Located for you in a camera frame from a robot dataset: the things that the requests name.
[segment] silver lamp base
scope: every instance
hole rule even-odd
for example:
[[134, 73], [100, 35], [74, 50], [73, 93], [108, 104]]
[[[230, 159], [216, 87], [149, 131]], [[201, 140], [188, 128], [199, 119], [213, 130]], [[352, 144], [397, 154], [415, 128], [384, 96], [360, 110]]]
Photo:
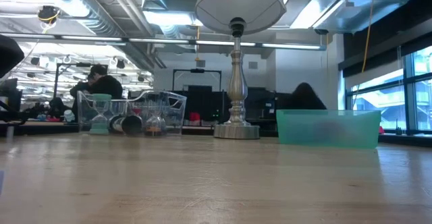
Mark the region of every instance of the silver lamp base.
[[213, 136], [223, 139], [256, 140], [259, 139], [259, 126], [220, 124], [215, 126]]

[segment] black hair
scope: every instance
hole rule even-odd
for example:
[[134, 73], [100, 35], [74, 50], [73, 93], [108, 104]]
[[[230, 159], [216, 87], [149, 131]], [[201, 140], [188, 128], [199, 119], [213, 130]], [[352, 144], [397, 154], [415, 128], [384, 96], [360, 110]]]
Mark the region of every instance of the black hair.
[[106, 65], [97, 64], [92, 66], [90, 69], [90, 76], [95, 76], [98, 73], [101, 76], [105, 76], [108, 74], [108, 69]]

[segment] lamp shade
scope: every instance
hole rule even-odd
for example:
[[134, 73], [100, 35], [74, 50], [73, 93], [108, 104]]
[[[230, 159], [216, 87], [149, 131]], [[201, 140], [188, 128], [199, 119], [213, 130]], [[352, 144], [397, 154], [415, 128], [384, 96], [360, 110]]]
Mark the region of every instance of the lamp shade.
[[244, 34], [252, 34], [274, 25], [286, 9], [283, 0], [198, 0], [195, 12], [204, 26], [224, 34], [231, 34], [233, 18], [242, 18]]

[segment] workbench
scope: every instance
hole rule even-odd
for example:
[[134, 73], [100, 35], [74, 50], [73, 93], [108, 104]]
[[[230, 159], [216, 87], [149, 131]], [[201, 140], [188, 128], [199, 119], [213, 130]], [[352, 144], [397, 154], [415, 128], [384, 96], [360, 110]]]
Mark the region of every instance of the workbench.
[[432, 150], [277, 138], [0, 139], [0, 223], [432, 223]]

